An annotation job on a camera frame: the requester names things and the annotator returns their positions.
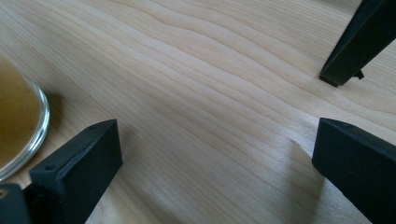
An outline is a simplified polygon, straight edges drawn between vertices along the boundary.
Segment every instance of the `amber liquid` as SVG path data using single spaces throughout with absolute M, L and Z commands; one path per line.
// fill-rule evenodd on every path
M 0 169 L 30 141 L 39 112 L 40 103 L 30 84 L 0 58 Z

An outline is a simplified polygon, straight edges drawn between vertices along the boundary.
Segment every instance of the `light wood surface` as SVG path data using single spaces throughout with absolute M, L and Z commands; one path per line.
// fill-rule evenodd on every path
M 311 164 L 318 118 L 396 144 L 396 45 L 318 73 L 360 1 L 0 0 L 0 50 L 47 94 L 42 148 L 117 119 L 124 164 L 87 223 L 368 223 Z

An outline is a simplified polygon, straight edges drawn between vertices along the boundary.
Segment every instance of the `screw hole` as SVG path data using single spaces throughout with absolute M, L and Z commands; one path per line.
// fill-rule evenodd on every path
M 0 199 L 4 198 L 8 194 L 8 190 L 0 189 Z
M 46 166 L 44 167 L 44 170 L 50 171 L 50 170 L 53 170 L 54 168 L 55 168 L 55 164 L 51 164 L 51 165 L 46 165 Z

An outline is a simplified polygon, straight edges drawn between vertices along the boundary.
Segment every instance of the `glass rim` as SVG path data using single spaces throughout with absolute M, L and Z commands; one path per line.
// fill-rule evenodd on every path
M 50 106 L 47 101 L 46 95 L 33 81 L 29 80 L 26 77 L 23 78 L 35 92 L 35 95 L 40 102 L 39 119 L 35 127 L 34 134 L 30 138 L 29 142 L 25 145 L 21 152 L 17 156 L 15 156 L 14 159 L 12 159 L 8 162 L 8 164 L 0 168 L 0 182 L 5 180 L 7 177 L 13 175 L 32 158 L 32 156 L 43 144 L 50 124 Z

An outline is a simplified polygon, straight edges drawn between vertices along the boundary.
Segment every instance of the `tabletop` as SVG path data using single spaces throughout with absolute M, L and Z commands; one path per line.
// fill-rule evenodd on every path
M 42 148 L 117 119 L 123 166 L 87 223 L 369 223 L 311 163 L 319 118 L 396 144 L 396 44 L 318 73 L 358 0 L 0 0 L 0 53 L 46 93 Z

